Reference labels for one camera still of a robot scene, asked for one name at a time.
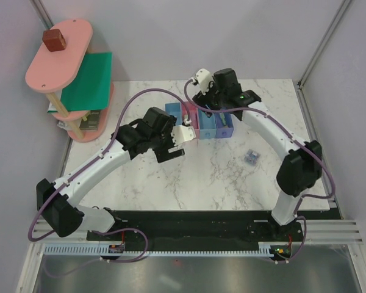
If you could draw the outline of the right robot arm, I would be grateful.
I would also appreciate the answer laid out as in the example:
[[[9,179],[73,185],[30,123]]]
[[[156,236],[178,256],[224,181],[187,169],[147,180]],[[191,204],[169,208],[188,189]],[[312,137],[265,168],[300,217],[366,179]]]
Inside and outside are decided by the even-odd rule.
[[[289,233],[288,224],[296,218],[303,195],[321,178],[321,145],[292,134],[277,121],[261,97],[252,90],[242,90],[236,73],[225,68],[212,74],[198,70],[190,81],[199,92],[189,101],[206,115],[230,113],[256,131],[281,160],[276,175],[280,193],[271,212],[267,233],[281,240]]]

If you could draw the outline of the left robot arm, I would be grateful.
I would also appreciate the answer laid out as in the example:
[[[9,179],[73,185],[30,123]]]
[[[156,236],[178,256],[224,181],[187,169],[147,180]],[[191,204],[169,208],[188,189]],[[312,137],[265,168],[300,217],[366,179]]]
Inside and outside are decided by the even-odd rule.
[[[77,230],[99,231],[108,240],[121,235],[121,224],[107,208],[80,206],[81,200],[107,175],[153,150],[159,163],[185,154],[182,144],[196,137],[191,126],[177,125],[176,117],[152,107],[143,118],[120,126],[116,134],[89,160],[71,173],[50,183],[36,185],[38,216],[43,217],[59,237]]]

